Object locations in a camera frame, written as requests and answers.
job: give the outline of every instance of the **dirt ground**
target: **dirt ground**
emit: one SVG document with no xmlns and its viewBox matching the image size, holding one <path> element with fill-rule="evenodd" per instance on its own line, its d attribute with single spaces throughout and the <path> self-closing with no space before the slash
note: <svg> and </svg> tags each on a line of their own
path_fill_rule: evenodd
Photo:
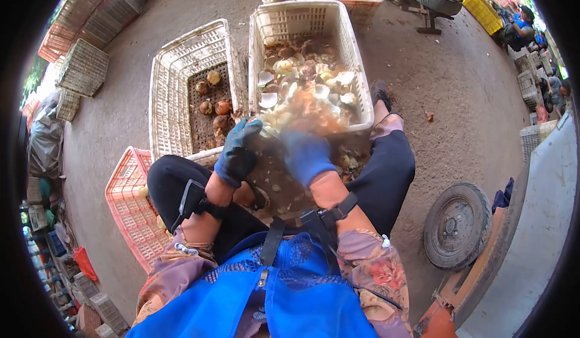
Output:
<svg viewBox="0 0 580 338">
<path fill-rule="evenodd" d="M 141 17 L 106 48 L 111 59 L 105 84 L 93 99 L 82 100 L 65 128 L 69 219 L 76 240 L 88 252 L 99 288 L 129 323 L 147 276 L 121 236 L 104 191 L 127 146 L 149 149 L 152 59 L 167 42 L 216 18 L 228 20 L 236 48 L 247 54 L 249 16 L 260 4 L 149 0 Z M 420 35 L 414 30 L 421 25 L 417 15 L 384 2 L 369 32 L 357 38 L 368 81 L 384 78 L 392 83 L 394 109 L 405 118 L 415 154 L 415 181 L 391 233 L 407 272 L 412 324 L 430 305 L 443 277 L 423 248 L 431 204 L 454 182 L 473 182 L 492 199 L 510 176 L 518 175 L 523 165 L 519 130 L 530 124 L 516 67 L 481 25 L 465 9 L 455 21 L 437 23 L 442 35 Z M 432 123 L 425 112 L 434 114 Z M 270 161 L 263 158 L 260 163 Z M 280 193 L 301 193 L 290 183 L 281 187 Z"/>
</svg>

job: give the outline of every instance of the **pile of peels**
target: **pile of peels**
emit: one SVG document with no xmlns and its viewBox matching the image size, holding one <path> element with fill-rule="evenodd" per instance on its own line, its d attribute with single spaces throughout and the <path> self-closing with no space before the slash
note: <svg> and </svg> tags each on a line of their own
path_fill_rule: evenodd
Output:
<svg viewBox="0 0 580 338">
<path fill-rule="evenodd" d="M 265 49 L 258 74 L 263 135 L 277 136 L 285 127 L 327 135 L 357 122 L 355 73 L 346 71 L 327 40 L 297 37 L 266 44 Z"/>
</svg>

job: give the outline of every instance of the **gloved hand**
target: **gloved hand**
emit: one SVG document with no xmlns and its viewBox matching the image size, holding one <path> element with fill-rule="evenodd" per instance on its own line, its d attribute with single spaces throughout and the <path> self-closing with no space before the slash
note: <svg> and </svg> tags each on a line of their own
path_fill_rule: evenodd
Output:
<svg viewBox="0 0 580 338">
<path fill-rule="evenodd" d="M 214 171 L 234 188 L 239 188 L 242 181 L 256 167 L 256 153 L 248 149 L 250 141 L 257 138 L 262 130 L 262 121 L 254 120 L 248 125 L 248 119 L 236 124 L 227 134 L 226 144 L 214 166 Z"/>
<path fill-rule="evenodd" d="M 308 189 L 316 175 L 337 170 L 330 162 L 330 143 L 324 137 L 302 131 L 284 130 L 280 139 L 286 147 L 286 168 L 295 180 Z"/>
</svg>

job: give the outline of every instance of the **blue apron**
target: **blue apron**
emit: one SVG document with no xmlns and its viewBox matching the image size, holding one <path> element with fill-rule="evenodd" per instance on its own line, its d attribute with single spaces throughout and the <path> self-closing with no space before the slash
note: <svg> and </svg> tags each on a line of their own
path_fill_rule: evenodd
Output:
<svg viewBox="0 0 580 338">
<path fill-rule="evenodd" d="M 127 337 L 233 337 L 250 294 L 260 289 L 272 337 L 376 337 L 358 295 L 338 269 L 327 274 L 326 255 L 308 233 L 281 241 L 273 266 L 267 267 L 259 259 L 265 235 L 240 242 L 226 262 Z M 260 281 L 265 274 L 266 281 Z"/>
</svg>

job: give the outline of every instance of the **floral sleeve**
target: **floral sleeve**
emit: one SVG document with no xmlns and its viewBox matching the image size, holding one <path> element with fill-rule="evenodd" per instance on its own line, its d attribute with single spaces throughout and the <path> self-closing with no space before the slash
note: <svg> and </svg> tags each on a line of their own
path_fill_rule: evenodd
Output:
<svg viewBox="0 0 580 338">
<path fill-rule="evenodd" d="M 355 267 L 340 262 L 342 275 L 358 289 L 361 308 L 379 337 L 412 337 L 409 324 L 407 277 L 395 247 L 377 233 L 365 229 L 338 236 L 338 254 Z M 371 291 L 391 298 L 403 310 L 377 297 Z"/>
<path fill-rule="evenodd" d="M 189 251 L 175 248 L 180 243 Z M 186 242 L 181 226 L 175 230 L 171 244 L 153 263 L 153 270 L 139 292 L 137 317 L 133 327 L 163 308 L 183 293 L 195 280 L 217 266 L 212 254 L 213 243 Z"/>
</svg>

